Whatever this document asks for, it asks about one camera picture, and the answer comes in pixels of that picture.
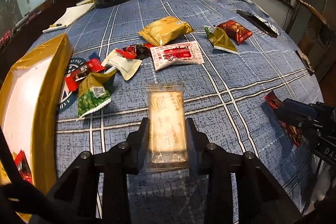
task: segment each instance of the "table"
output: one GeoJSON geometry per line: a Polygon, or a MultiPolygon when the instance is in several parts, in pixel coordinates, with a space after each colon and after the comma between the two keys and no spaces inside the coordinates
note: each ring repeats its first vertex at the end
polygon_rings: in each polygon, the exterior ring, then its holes
{"type": "MultiPolygon", "coordinates": [[[[94,9],[69,26],[73,46],[71,68],[97,52],[103,60],[114,48],[144,42],[138,34],[147,24],[174,16],[189,22],[195,32],[173,43],[197,40],[205,63],[171,66],[155,72],[151,58],[144,59],[128,82],[115,77],[112,102],[102,111],[77,119],[74,94],[61,92],[62,108],[56,123],[56,169],[58,177],[83,150],[108,151],[137,130],[147,116],[146,85],[184,83],[186,117],[194,119],[197,129],[209,141],[229,152],[253,151],[276,177],[297,207],[304,206],[302,191],[310,176],[308,150],[294,146],[285,135],[264,96],[274,90],[281,99],[304,103],[320,101],[316,77],[310,76],[295,54],[298,47],[279,29],[272,38],[235,11],[245,10],[273,22],[256,5],[243,0],[130,0],[106,9],[94,9]],[[237,46],[239,54],[214,50],[203,25],[218,25],[233,19],[253,32],[237,46]]],[[[41,35],[32,48],[64,30],[41,35]]],[[[102,182],[97,195],[97,215],[101,213],[102,182]]],[[[207,177],[190,177],[188,170],[128,176],[132,223],[202,223],[207,177]]],[[[233,187],[237,207],[236,187],[233,187]]],[[[234,221],[238,220],[235,210],[234,221]]]]}

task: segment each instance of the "candy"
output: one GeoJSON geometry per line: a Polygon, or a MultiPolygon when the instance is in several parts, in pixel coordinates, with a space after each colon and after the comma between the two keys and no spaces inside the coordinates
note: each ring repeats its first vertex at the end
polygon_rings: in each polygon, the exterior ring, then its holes
{"type": "Polygon", "coordinates": [[[175,17],[165,17],[144,27],[139,34],[153,46],[164,46],[175,38],[193,32],[194,29],[175,17]]]}
{"type": "Polygon", "coordinates": [[[79,118],[96,112],[111,102],[111,91],[116,69],[110,73],[90,73],[79,85],[79,118]]]}
{"type": "Polygon", "coordinates": [[[93,58],[78,69],[70,73],[68,77],[65,78],[65,82],[68,86],[69,91],[76,91],[79,88],[79,84],[83,79],[89,75],[90,72],[100,72],[105,68],[101,65],[97,58],[93,58]]]}
{"type": "Polygon", "coordinates": [[[215,49],[238,54],[235,45],[221,28],[204,26],[204,29],[215,49]]]}
{"type": "Polygon", "coordinates": [[[33,184],[32,173],[30,171],[30,168],[29,168],[29,165],[26,159],[26,155],[22,150],[20,150],[20,152],[16,155],[14,162],[15,162],[16,168],[18,169],[21,177],[25,181],[33,184]]]}
{"type": "Polygon", "coordinates": [[[107,58],[102,62],[102,65],[114,66],[118,71],[120,71],[123,78],[128,81],[135,75],[138,68],[140,67],[141,60],[130,60],[123,57],[116,49],[111,51],[107,58]]]}
{"type": "Polygon", "coordinates": [[[187,168],[183,87],[147,86],[149,111],[146,172],[187,168]]]}
{"type": "Polygon", "coordinates": [[[252,32],[246,29],[243,25],[240,25],[234,20],[229,20],[227,22],[218,25],[219,28],[223,29],[228,37],[236,40],[237,44],[240,45],[246,39],[248,39],[252,32]]]}
{"type": "MultiPolygon", "coordinates": [[[[265,99],[269,106],[274,110],[282,106],[282,101],[274,94],[274,91],[271,91],[265,96],[265,99]]],[[[282,127],[285,129],[287,135],[294,142],[296,146],[300,146],[302,132],[300,129],[296,129],[294,126],[287,124],[285,122],[279,121],[282,127]]]]}
{"type": "Polygon", "coordinates": [[[143,43],[133,44],[123,49],[116,48],[115,50],[127,59],[145,59],[151,56],[151,47],[153,47],[151,44],[143,43]]]}
{"type": "Polygon", "coordinates": [[[151,53],[155,70],[160,70],[170,65],[204,63],[201,50],[196,41],[152,47],[151,53]]]}

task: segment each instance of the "gold foil wrapper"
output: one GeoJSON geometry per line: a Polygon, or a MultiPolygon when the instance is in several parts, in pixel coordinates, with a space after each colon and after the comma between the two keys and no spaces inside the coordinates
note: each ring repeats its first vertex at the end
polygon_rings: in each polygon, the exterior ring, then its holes
{"type": "Polygon", "coordinates": [[[189,23],[175,17],[165,17],[144,27],[139,34],[155,47],[164,46],[175,38],[193,32],[189,23]]]}
{"type": "Polygon", "coordinates": [[[148,87],[149,166],[157,171],[186,168],[183,87],[148,87]]]}

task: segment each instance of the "screw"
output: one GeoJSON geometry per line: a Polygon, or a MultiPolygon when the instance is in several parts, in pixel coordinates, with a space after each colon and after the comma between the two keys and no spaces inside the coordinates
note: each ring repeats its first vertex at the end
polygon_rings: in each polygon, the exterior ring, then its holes
{"type": "Polygon", "coordinates": [[[91,156],[91,152],[89,152],[89,151],[83,151],[82,153],[81,153],[81,158],[82,159],[87,159],[88,157],[90,157],[91,156]]]}
{"type": "Polygon", "coordinates": [[[216,147],[217,147],[217,144],[215,144],[215,143],[208,143],[208,144],[207,144],[207,148],[208,148],[209,150],[215,150],[216,147]]]}
{"type": "Polygon", "coordinates": [[[251,152],[251,151],[246,151],[246,152],[244,153],[244,156],[245,156],[246,158],[248,158],[248,159],[253,159],[253,158],[255,157],[255,154],[254,154],[253,152],[251,152]]]}
{"type": "Polygon", "coordinates": [[[120,149],[126,149],[128,147],[128,142],[121,142],[118,144],[120,149]]]}

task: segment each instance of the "red label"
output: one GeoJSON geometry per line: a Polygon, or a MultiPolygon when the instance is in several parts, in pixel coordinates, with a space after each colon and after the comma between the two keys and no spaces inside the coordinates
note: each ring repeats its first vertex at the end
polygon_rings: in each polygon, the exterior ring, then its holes
{"type": "Polygon", "coordinates": [[[191,53],[188,47],[172,48],[170,50],[163,51],[165,59],[172,61],[174,59],[191,57],[191,53]]]}

